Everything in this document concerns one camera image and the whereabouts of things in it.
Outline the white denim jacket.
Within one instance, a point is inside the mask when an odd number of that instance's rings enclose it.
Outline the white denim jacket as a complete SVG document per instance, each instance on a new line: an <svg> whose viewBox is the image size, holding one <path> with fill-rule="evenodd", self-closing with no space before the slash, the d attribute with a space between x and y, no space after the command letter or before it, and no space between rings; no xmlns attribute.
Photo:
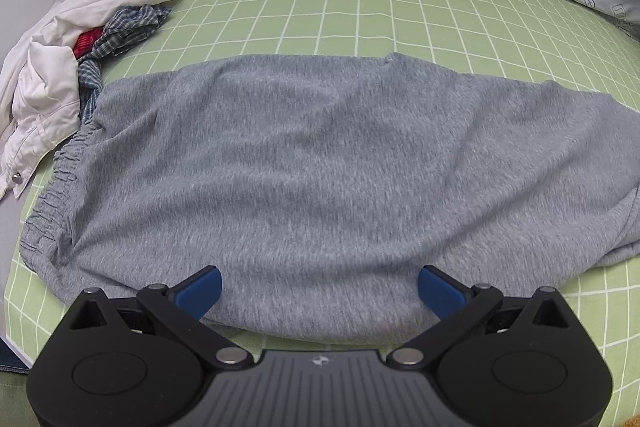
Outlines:
<svg viewBox="0 0 640 427"><path fill-rule="evenodd" d="M6 54L1 69L1 192L15 197L47 153L79 128L73 46L125 5L171 0L58 0Z"/></svg>

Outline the grey sweatpants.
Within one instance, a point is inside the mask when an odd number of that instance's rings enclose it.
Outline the grey sweatpants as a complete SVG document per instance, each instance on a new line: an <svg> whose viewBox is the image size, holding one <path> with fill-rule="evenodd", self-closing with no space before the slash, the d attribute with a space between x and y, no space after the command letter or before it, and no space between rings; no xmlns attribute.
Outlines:
<svg viewBox="0 0 640 427"><path fill-rule="evenodd" d="M639 116L612 96L401 54L247 55L106 86L20 251L52 293L206 265L217 324L403 343L435 265L511 296L639 251Z"/></svg>

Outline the red garment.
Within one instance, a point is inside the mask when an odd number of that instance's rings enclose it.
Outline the red garment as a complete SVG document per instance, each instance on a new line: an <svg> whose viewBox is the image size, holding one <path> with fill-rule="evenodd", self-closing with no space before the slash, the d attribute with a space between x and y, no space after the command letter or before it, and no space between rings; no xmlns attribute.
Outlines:
<svg viewBox="0 0 640 427"><path fill-rule="evenodd" d="M74 57L79 60L81 57L89 53L94 44L102 37L104 27L92 28L83 32L76 40L73 46Z"/></svg>

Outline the blue plaid shirt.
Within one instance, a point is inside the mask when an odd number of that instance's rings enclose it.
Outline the blue plaid shirt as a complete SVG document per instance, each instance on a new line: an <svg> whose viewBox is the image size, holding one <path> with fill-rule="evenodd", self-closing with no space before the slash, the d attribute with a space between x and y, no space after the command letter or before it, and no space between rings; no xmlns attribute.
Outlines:
<svg viewBox="0 0 640 427"><path fill-rule="evenodd" d="M108 58L124 54L154 35L171 13L169 5L125 5L102 29L102 34L78 58L79 118L91 120L103 89L102 65Z"/></svg>

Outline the green checked bed sheet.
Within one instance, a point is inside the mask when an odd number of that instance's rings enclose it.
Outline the green checked bed sheet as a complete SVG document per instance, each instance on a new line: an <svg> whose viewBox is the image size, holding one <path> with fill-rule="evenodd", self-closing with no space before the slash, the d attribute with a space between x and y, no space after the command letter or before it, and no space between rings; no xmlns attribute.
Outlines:
<svg viewBox="0 0 640 427"><path fill-rule="evenodd" d="M392 51L457 72L543 82L614 96L639 112L639 43L567 0L177 0L157 33L107 62L105 84L240 54L379 56ZM1 232L1 338L27 362L66 311L17 250L24 220L51 173L43 159ZM593 269L563 295L610 366L601 426L639 415L639 256Z"/></svg>

